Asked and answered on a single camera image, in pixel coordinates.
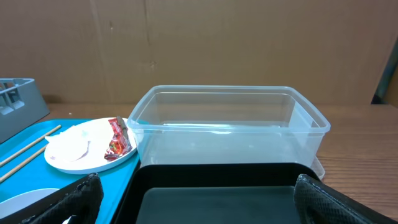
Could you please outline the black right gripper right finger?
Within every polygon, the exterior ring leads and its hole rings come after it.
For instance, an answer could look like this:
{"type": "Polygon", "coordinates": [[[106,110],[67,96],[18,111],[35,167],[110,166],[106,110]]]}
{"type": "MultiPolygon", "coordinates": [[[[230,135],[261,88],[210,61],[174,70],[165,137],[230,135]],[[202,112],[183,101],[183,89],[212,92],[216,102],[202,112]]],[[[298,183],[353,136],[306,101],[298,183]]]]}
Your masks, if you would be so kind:
{"type": "Polygon", "coordinates": [[[397,224],[306,174],[297,178],[294,203],[301,223],[397,224]]]}

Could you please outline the white tissue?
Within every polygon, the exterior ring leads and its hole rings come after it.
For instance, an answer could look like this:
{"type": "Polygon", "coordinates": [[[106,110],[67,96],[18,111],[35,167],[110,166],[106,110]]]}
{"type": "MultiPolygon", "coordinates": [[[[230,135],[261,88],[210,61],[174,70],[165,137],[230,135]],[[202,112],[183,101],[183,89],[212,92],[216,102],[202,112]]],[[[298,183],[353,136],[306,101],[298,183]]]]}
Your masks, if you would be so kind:
{"type": "Polygon", "coordinates": [[[73,162],[79,160],[88,152],[90,140],[88,132],[77,126],[72,126],[54,136],[47,136],[49,142],[46,151],[53,160],[73,162]]]}

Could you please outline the red snack wrapper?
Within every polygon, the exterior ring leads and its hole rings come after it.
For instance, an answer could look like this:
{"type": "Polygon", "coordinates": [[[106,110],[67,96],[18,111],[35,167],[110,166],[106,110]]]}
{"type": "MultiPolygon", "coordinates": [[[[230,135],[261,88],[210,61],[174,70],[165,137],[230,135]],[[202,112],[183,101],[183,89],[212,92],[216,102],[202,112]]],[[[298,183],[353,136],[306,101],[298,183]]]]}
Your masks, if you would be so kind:
{"type": "Polygon", "coordinates": [[[117,116],[109,119],[108,122],[112,127],[113,137],[106,149],[104,158],[107,161],[114,161],[129,153],[132,146],[127,132],[128,128],[122,117],[117,116]]]}

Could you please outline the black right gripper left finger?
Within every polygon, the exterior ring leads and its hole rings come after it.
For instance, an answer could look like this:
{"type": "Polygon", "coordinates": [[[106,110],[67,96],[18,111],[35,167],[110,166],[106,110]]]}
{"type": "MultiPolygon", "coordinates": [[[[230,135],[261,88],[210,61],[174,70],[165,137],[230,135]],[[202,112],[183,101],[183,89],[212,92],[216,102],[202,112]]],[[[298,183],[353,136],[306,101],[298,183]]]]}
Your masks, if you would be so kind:
{"type": "Polygon", "coordinates": [[[88,174],[72,184],[1,219],[1,223],[95,224],[104,197],[97,173],[88,174]]]}

